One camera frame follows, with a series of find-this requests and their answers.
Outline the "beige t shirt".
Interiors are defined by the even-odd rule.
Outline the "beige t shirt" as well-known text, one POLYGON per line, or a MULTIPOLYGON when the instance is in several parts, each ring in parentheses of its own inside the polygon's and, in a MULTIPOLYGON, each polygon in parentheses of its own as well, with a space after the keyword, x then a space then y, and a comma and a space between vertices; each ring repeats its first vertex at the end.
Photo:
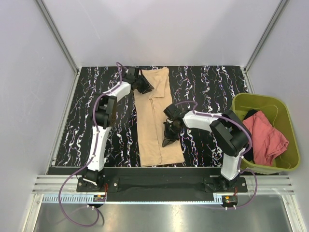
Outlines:
POLYGON ((162 147, 164 122, 167 119, 164 110, 172 104, 169 69, 143 70, 142 73, 154 89, 145 94, 134 90, 140 165, 149 167, 183 163, 179 141, 162 147))

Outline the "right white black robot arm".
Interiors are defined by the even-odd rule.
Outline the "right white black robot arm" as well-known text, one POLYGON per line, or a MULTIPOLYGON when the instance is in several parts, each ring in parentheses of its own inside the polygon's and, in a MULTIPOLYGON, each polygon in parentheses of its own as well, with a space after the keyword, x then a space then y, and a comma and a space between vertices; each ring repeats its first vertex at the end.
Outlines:
POLYGON ((164 136, 162 147, 166 147, 179 140, 183 128, 194 128, 211 132, 218 147, 223 151, 223 164, 220 175, 205 185, 211 191, 231 191, 237 185, 241 173, 240 164, 253 146, 252 136, 231 110, 224 113, 208 114, 192 110, 182 110, 178 104, 170 104, 165 110, 167 116, 164 122, 164 136))

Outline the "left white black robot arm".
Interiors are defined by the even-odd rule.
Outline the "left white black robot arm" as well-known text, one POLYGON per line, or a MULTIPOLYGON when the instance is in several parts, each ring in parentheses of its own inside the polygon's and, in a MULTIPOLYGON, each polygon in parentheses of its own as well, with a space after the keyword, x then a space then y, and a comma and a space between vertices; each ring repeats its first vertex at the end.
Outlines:
POLYGON ((82 170, 82 180, 93 191, 104 187, 104 154, 108 135, 116 120, 117 103, 134 90, 141 94, 154 90, 138 67, 128 67, 125 74, 120 68, 119 76, 120 81, 110 90, 100 93, 91 107, 92 141, 88 161, 82 170))

